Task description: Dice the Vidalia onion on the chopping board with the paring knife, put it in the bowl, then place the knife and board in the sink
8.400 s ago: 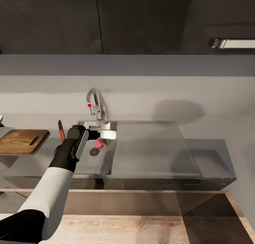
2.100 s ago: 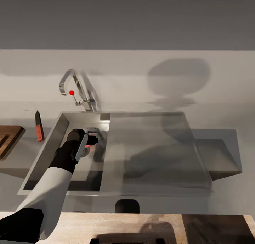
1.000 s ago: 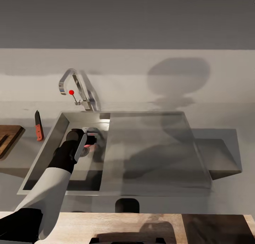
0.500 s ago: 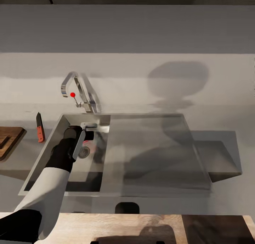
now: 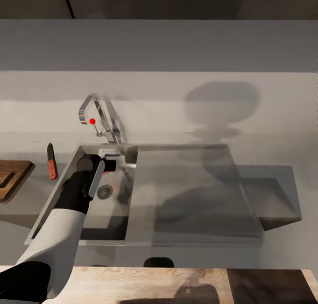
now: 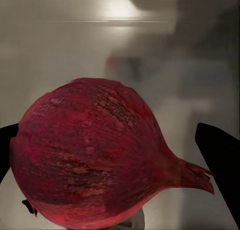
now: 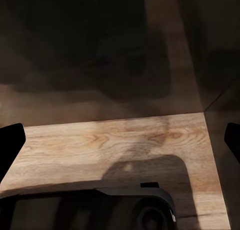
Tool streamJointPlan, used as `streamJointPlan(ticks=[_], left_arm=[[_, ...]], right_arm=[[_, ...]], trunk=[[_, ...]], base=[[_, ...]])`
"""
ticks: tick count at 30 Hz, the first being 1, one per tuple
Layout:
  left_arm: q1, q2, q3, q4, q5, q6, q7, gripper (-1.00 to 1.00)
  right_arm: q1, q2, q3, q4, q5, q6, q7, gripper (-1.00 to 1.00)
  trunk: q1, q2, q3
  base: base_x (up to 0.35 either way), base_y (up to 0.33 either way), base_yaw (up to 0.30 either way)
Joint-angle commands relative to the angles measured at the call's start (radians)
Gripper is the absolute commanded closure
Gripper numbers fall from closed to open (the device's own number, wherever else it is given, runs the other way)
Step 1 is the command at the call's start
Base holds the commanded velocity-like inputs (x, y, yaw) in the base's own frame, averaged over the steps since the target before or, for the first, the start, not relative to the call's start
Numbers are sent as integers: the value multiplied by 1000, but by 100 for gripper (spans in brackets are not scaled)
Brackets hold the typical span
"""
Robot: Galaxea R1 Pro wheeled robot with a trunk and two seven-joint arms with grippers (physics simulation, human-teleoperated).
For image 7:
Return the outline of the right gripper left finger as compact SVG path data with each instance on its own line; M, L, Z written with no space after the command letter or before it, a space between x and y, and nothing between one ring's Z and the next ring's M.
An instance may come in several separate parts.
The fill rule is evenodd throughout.
M21 123L0 128L0 182L26 142Z

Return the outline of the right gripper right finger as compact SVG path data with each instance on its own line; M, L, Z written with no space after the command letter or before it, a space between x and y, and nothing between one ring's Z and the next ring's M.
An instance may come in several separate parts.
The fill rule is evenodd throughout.
M227 125L224 141L235 155L240 163L240 125L235 123L229 123Z

